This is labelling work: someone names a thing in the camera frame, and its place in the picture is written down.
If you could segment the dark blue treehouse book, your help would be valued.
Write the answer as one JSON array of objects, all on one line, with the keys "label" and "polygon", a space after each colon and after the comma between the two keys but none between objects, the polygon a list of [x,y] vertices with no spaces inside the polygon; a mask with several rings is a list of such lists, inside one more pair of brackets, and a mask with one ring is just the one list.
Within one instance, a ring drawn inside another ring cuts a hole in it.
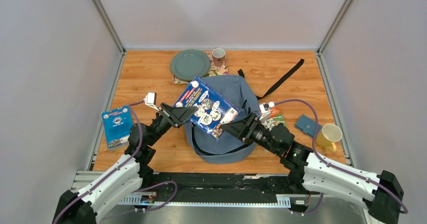
[{"label": "dark blue treehouse book", "polygon": [[215,140],[224,132],[221,125],[231,123],[240,113],[237,107],[200,77],[190,81],[173,106],[198,107],[189,120]]}]

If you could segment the blue-grey backpack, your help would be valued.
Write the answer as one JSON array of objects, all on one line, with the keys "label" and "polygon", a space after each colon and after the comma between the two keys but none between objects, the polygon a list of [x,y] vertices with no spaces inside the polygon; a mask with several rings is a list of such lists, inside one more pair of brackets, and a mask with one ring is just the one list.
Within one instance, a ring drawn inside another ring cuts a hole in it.
[{"label": "blue-grey backpack", "polygon": [[241,69],[237,75],[195,77],[175,103],[175,106],[198,108],[184,123],[190,147],[209,164],[231,164],[247,158],[255,144],[244,140],[244,124],[265,112],[258,101],[280,87],[303,63],[300,59],[263,96],[254,94]]}]

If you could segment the orange treehouse book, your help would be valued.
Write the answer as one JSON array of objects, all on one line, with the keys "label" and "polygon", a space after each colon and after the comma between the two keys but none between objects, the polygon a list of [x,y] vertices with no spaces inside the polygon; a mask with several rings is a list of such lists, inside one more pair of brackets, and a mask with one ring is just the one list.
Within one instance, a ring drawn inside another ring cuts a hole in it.
[{"label": "orange treehouse book", "polygon": [[262,123],[265,128],[272,130],[275,126],[279,124],[283,124],[284,126],[286,126],[283,114],[278,107],[270,108],[270,113],[271,115]]}]

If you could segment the light blue treehouse book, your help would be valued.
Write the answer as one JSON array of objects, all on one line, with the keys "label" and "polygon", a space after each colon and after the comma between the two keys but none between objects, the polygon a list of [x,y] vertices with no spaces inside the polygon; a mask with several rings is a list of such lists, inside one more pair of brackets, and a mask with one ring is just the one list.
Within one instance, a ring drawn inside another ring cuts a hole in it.
[{"label": "light blue treehouse book", "polygon": [[106,144],[109,150],[128,144],[133,125],[129,106],[123,106],[101,114]]}]

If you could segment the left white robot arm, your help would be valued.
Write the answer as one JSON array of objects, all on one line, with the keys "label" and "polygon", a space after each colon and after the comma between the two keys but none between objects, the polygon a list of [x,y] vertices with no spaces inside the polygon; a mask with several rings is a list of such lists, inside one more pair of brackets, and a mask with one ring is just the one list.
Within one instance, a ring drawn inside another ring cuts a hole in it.
[{"label": "left white robot arm", "polygon": [[149,162],[152,146],[171,128],[179,128],[197,107],[172,107],[162,103],[150,125],[139,120],[130,129],[130,143],[124,154],[100,177],[76,192],[67,190],[58,201],[53,223],[100,223],[126,196],[153,187]]}]

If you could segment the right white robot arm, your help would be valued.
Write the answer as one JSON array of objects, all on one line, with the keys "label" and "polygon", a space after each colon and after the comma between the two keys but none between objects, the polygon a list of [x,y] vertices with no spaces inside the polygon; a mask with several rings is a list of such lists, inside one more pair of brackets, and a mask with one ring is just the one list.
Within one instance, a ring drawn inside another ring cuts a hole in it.
[{"label": "right white robot arm", "polygon": [[268,129],[253,113],[221,128],[243,143],[256,143],[278,156],[290,171],[287,186],[293,193],[307,190],[331,195],[359,205],[383,223],[398,223],[404,212],[401,206],[404,191],[389,171],[377,174],[329,159],[295,141],[295,136],[282,123]]}]

